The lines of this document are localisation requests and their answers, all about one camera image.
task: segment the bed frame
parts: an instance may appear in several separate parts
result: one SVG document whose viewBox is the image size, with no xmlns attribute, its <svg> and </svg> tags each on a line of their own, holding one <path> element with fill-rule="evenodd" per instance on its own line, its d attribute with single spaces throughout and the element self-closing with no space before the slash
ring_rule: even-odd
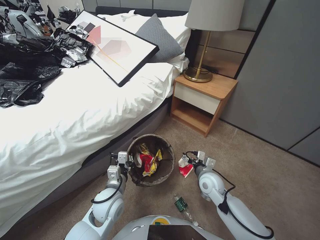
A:
<svg viewBox="0 0 320 240">
<path fill-rule="evenodd" d="M 115 15 L 119 13 L 127 13 L 130 10 L 132 10 L 132 8 L 98 6 L 96 8 L 96 14 Z M 172 17 L 182 16 L 187 12 L 159 9 L 136 9 L 135 13 L 149 17 L 151 17 L 154 13 L 156 13 L 158 17 Z M 185 50 L 186 56 L 190 60 L 190 66 L 193 66 L 199 41 L 200 31 L 192 30 L 188 45 Z M 111 140 L 110 143 L 108 143 L 106 146 L 88 156 L 82 163 L 82 167 L 71 178 L 69 178 L 66 182 L 56 188 L 44 200 L 42 200 L 38 205 L 36 205 L 33 209 L 26 213 L 19 221 L 27 218 L 33 213 L 41 210 L 42 208 L 64 197 L 68 193 L 76 190 L 85 183 L 105 173 L 109 167 L 109 153 L 117 153 L 119 151 L 127 150 L 134 137 L 153 133 L 169 112 L 171 99 L 172 97 L 166 98 L 155 111 L 141 119 L 138 123 L 136 123 L 120 136 Z"/>
</svg>

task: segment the beige carpet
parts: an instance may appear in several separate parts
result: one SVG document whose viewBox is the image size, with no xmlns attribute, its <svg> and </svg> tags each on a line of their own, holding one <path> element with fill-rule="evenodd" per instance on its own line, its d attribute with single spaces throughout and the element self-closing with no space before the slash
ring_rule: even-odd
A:
<svg viewBox="0 0 320 240">
<path fill-rule="evenodd" d="M 319 239 L 320 168 L 221 121 L 204 138 L 167 117 L 156 134 L 171 143 L 176 159 L 188 150 L 202 150 L 215 158 L 215 168 L 237 186 L 232 194 L 262 223 L 271 226 L 277 239 Z M 106 176 L 101 176 L 82 186 L 15 225 L 1 240 L 63 239 L 83 218 L 91 206 L 90 200 L 103 190 L 106 180 Z M 199 191 L 195 174 L 184 179 L 178 162 L 169 179 L 158 186 L 136 187 L 129 179 L 124 197 L 126 210 L 109 239 L 129 221 L 146 215 L 181 217 L 173 204 L 174 193 L 187 201 L 200 226 L 221 238 L 233 239 L 215 205 L 205 201 Z"/>
</svg>

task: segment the gray wall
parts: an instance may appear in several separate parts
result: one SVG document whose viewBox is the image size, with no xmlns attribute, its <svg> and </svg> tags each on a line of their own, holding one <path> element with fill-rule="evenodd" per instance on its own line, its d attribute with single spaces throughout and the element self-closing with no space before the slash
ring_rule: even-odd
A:
<svg viewBox="0 0 320 240">
<path fill-rule="evenodd" d="M 240 29 L 255 31 L 270 0 L 245 0 Z M 82 0 L 88 12 L 97 6 L 188 11 L 191 0 Z"/>
<path fill-rule="evenodd" d="M 289 152 L 320 165 L 320 129 L 299 142 Z"/>
<path fill-rule="evenodd" d="M 284 149 L 319 127 L 319 9 L 275 2 L 222 119 Z"/>
</svg>

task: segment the lamp stem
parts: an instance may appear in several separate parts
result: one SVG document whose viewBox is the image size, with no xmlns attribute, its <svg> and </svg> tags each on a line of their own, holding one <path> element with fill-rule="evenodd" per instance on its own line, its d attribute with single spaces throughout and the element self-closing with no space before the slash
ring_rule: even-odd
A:
<svg viewBox="0 0 320 240">
<path fill-rule="evenodd" d="M 211 33 L 211 31 L 208 31 L 208 33 L 207 33 L 206 41 L 205 41 L 204 46 L 203 46 L 203 50 L 202 50 L 202 54 L 201 54 L 201 58 L 200 58 L 200 62 L 199 62 L 199 66 L 197 68 L 197 73 L 196 73 L 196 77 L 195 78 L 198 78 L 200 73 L 201 73 L 201 65 L 202 65 L 204 54 L 207 52 L 208 42 L 209 42 L 209 39 L 210 39 L 210 33 Z"/>
</svg>

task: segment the nightstand drawer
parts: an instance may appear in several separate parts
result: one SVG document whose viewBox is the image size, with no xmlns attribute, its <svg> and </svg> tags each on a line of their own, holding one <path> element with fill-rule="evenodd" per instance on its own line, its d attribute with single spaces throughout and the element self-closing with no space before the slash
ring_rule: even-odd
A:
<svg viewBox="0 0 320 240">
<path fill-rule="evenodd" d="M 211 114 L 216 112 L 220 103 L 220 100 L 197 92 L 178 82 L 176 82 L 174 96 Z"/>
</svg>

